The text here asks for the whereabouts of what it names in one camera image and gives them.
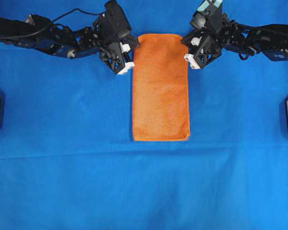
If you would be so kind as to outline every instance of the black cable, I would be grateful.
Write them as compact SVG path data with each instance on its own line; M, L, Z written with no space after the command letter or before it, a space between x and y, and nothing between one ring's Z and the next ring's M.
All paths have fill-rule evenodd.
M56 22L57 20L65 17L65 16L67 16L67 15L69 15L69 14L75 12L75 11L80 11L81 13L89 14L89 15L93 15L93 16L99 16L99 15L105 13L105 12L102 12L102 13L89 13L89 12L85 12L85 11L83 11L83 10L80 10L80 9L76 8L76 9L73 9L73 10L71 10L71 11L69 11L69 12L61 15L60 17L52 20L51 23L49 23L49 24L48 24L47 26L45 26L43 29L41 29L41 30L39 30L39 31L37 31L37 32L35 32L35 33L27 34L27 35L19 35L19 36L0 37L0 40L25 38L25 37L32 37L32 36L38 35L38 34L42 33L43 31L45 31L46 29L48 29L50 26L52 26L53 23Z

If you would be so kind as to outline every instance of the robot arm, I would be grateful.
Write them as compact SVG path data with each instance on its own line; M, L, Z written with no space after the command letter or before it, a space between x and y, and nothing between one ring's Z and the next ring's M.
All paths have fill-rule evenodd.
M222 55L222 49L239 54L241 60L266 55L271 61L288 60L288 25L252 27L230 21L222 13L222 0L204 0L193 15L194 30L182 39L190 51L185 59L202 69Z
M105 8L92 27L78 31L35 14L24 22L0 18L0 42L70 59L100 53L102 61L115 74L126 74L134 67L128 53L140 44L131 35L131 26L117 2L111 0Z

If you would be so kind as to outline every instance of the microfiber cloth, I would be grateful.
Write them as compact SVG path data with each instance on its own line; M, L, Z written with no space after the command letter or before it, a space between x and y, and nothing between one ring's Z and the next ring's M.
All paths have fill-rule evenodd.
M134 53L133 138L182 141L190 136L187 47L175 34L146 34Z

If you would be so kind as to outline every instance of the blue background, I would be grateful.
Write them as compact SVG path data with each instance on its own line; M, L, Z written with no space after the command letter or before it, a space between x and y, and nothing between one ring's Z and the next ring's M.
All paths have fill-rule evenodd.
M0 16L52 19L104 3L0 0ZM136 36L186 35L201 0L119 3ZM223 9L243 24L288 24L288 1ZM0 230L288 229L288 62L224 51L189 78L190 140L136 143L132 73L114 76L97 55L70 61L0 44Z

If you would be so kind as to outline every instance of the orange towel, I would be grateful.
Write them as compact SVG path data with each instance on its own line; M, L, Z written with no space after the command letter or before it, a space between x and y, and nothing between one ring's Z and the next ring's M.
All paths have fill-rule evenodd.
M182 141L190 136L188 48L181 36L146 34L134 53L133 138Z

